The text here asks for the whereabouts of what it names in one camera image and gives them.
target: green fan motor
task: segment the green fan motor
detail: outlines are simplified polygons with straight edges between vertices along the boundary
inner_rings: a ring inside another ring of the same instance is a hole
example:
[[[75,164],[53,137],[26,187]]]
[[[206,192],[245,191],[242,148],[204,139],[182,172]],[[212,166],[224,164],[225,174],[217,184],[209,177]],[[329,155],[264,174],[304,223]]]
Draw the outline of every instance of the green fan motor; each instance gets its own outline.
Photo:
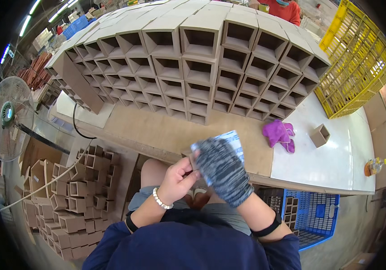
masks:
[[[11,101],[7,101],[1,108],[1,124],[2,128],[11,127],[14,123],[14,106]]]

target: navy blue shirt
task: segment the navy blue shirt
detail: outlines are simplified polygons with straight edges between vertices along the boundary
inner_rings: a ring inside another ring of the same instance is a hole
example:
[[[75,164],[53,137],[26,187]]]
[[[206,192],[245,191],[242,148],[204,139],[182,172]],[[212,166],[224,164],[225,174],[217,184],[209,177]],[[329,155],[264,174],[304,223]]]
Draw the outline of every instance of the navy blue shirt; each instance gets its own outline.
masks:
[[[224,225],[160,222],[133,234],[110,225],[82,269],[301,269],[299,239],[260,244]]]

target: white bead bracelet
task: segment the white bead bracelet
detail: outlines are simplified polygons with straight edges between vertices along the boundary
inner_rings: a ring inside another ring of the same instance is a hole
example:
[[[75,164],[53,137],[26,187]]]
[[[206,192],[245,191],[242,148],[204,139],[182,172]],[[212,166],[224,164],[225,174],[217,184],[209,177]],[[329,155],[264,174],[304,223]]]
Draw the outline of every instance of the white bead bracelet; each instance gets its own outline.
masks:
[[[166,205],[164,204],[157,196],[157,190],[158,190],[158,187],[155,187],[152,191],[152,195],[154,196],[154,199],[155,201],[158,203],[158,205],[160,205],[161,207],[165,208],[166,210],[168,209],[172,209],[174,207],[174,204],[171,204],[171,205]]]

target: yellow plastic crate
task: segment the yellow plastic crate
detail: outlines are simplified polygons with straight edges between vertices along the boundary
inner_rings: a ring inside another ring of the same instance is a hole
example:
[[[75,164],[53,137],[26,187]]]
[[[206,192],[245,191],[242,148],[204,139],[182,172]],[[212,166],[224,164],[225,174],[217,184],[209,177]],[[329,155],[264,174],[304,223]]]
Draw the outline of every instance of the yellow plastic crate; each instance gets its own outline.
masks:
[[[352,114],[386,84],[385,36],[348,0],[319,46],[332,64],[315,89],[328,118]]]

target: paper label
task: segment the paper label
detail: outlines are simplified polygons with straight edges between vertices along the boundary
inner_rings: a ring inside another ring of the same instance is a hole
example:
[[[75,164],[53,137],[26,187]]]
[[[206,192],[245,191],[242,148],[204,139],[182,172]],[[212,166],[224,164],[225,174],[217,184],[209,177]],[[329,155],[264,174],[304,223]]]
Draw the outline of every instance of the paper label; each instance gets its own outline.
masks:
[[[214,138],[225,139],[232,146],[235,153],[238,155],[238,158],[241,160],[241,163],[244,165],[244,152],[243,152],[243,148],[241,147],[240,138],[239,138],[238,133],[236,131],[232,130],[232,131],[224,133],[222,135],[218,135]],[[196,143],[194,143],[190,146],[190,149],[192,150],[192,152],[194,152],[197,148],[198,147],[197,147]],[[208,186],[211,185],[211,182],[209,181],[209,179],[205,178],[205,181],[207,182]]]

